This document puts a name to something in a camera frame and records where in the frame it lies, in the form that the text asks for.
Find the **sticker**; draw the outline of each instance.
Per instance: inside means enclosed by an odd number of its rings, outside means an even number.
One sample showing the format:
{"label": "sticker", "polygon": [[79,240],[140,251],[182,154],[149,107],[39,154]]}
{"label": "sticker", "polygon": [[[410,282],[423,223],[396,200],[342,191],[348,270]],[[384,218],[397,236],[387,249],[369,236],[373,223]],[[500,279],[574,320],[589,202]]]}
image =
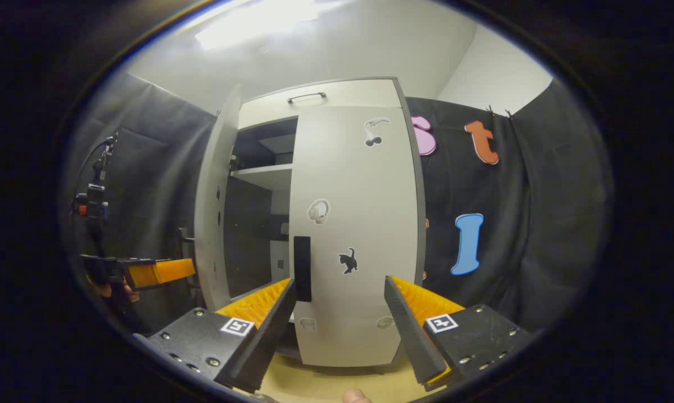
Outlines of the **sticker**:
{"label": "sticker", "polygon": [[437,149],[437,140],[427,132],[432,125],[421,116],[411,118],[411,124],[414,126],[414,135],[416,135],[416,147],[419,149],[420,156],[428,156]]}
{"label": "sticker", "polygon": [[459,325],[454,322],[454,319],[452,319],[452,317],[447,313],[444,315],[434,316],[434,318],[427,318],[427,323],[429,324],[429,327],[431,327],[432,332],[435,334],[437,332],[454,329],[454,327],[459,327]]}
{"label": "sticker", "polygon": [[474,141],[474,151],[483,163],[494,165],[499,162],[499,154],[491,151],[489,146],[489,139],[494,139],[494,133],[491,130],[486,130],[484,124],[478,120],[464,126],[464,130],[472,133],[472,140]]}
{"label": "sticker", "polygon": [[393,326],[394,326],[394,318],[392,318],[391,316],[384,316],[383,318],[377,320],[378,329],[389,329],[389,327]]}
{"label": "sticker", "polygon": [[347,250],[352,250],[352,253],[350,255],[344,255],[342,253],[338,254],[339,256],[339,262],[341,265],[345,265],[347,267],[347,270],[344,271],[342,274],[352,274],[352,271],[357,271],[357,259],[354,257],[354,248],[353,247],[348,247]]}
{"label": "sticker", "polygon": [[479,267],[476,252],[479,247],[479,229],[484,222],[481,214],[463,214],[454,221],[461,234],[459,236],[459,257],[452,267],[452,275],[470,273]]}
{"label": "sticker", "polygon": [[326,199],[313,201],[307,209],[307,217],[317,225],[326,223],[328,214],[330,214],[330,202]]}
{"label": "sticker", "polygon": [[235,334],[236,336],[245,337],[247,336],[250,329],[255,326],[255,323],[249,321],[243,321],[243,319],[231,318],[225,326],[222,326],[220,331],[229,332],[229,334]]}
{"label": "sticker", "polygon": [[304,331],[317,331],[317,321],[312,318],[300,318],[299,326]]}
{"label": "sticker", "polygon": [[389,118],[371,118],[364,122],[364,132],[367,135],[367,139],[364,141],[364,143],[367,145],[367,147],[371,147],[375,144],[381,144],[381,137],[375,135],[371,130],[380,123],[391,123],[391,120],[389,120]]}

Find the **black handle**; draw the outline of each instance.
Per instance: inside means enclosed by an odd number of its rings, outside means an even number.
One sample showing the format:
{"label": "black handle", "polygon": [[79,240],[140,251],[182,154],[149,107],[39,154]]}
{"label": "black handle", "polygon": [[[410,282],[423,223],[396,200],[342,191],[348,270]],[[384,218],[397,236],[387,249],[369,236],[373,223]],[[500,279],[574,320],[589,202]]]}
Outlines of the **black handle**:
{"label": "black handle", "polygon": [[294,237],[294,291],[297,301],[312,302],[310,237]]}
{"label": "black handle", "polygon": [[309,97],[310,95],[320,95],[324,99],[327,98],[327,94],[325,94],[324,92],[314,92],[312,94],[304,94],[304,95],[298,95],[296,97],[291,97],[291,99],[288,99],[288,103],[292,103],[292,100],[298,99],[299,97]]}

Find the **cat sticker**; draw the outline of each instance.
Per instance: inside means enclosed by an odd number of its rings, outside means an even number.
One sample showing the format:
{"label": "cat sticker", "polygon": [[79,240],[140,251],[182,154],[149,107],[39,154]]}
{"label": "cat sticker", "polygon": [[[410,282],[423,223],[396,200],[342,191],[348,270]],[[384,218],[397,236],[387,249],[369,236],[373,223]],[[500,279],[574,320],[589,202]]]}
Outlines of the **cat sticker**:
{"label": "cat sticker", "polygon": [[367,120],[367,122],[364,122],[364,132],[367,135],[367,139],[364,141],[364,143],[367,145],[367,147],[371,147],[375,144],[381,144],[381,137],[375,135],[371,130],[380,123],[391,123],[391,120],[389,120],[389,118],[371,118]]}
{"label": "cat sticker", "polygon": [[354,248],[353,247],[348,247],[348,250],[352,250],[352,253],[349,255],[345,255],[343,253],[338,254],[339,256],[339,262],[341,265],[345,265],[347,268],[344,273],[344,275],[352,274],[352,271],[357,271],[357,258],[354,257]]}
{"label": "cat sticker", "polygon": [[327,222],[327,214],[330,213],[330,202],[326,199],[317,199],[307,209],[307,217],[317,225]]}

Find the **finger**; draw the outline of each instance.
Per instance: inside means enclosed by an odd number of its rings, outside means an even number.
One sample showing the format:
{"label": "finger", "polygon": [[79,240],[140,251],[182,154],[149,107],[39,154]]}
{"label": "finger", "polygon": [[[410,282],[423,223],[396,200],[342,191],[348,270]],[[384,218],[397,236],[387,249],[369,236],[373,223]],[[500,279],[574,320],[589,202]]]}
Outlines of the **finger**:
{"label": "finger", "polygon": [[342,403],[372,403],[372,401],[358,388],[351,388],[342,394]]}

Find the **black cat silhouette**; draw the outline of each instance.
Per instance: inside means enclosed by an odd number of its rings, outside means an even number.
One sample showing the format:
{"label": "black cat silhouette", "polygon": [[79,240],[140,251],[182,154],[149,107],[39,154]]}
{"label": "black cat silhouette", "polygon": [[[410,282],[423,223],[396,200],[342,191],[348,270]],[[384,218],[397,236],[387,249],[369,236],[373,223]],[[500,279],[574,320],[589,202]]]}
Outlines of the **black cat silhouette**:
{"label": "black cat silhouette", "polygon": [[357,270],[357,259],[354,258],[354,249],[351,247],[348,247],[347,249],[352,250],[352,256],[344,255],[342,253],[339,254],[339,262],[347,266],[347,270],[344,271],[344,274],[350,274],[352,273],[352,270]]}

